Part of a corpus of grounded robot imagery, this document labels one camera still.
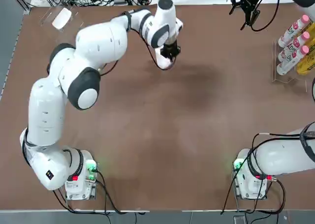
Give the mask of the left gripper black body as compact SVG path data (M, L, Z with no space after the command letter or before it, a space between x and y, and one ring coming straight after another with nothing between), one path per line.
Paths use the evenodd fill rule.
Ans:
M164 57L169 59L171 62L173 62L176 57L180 54L181 47L177 45L177 43L172 44L164 44L163 47L160 50L160 54Z

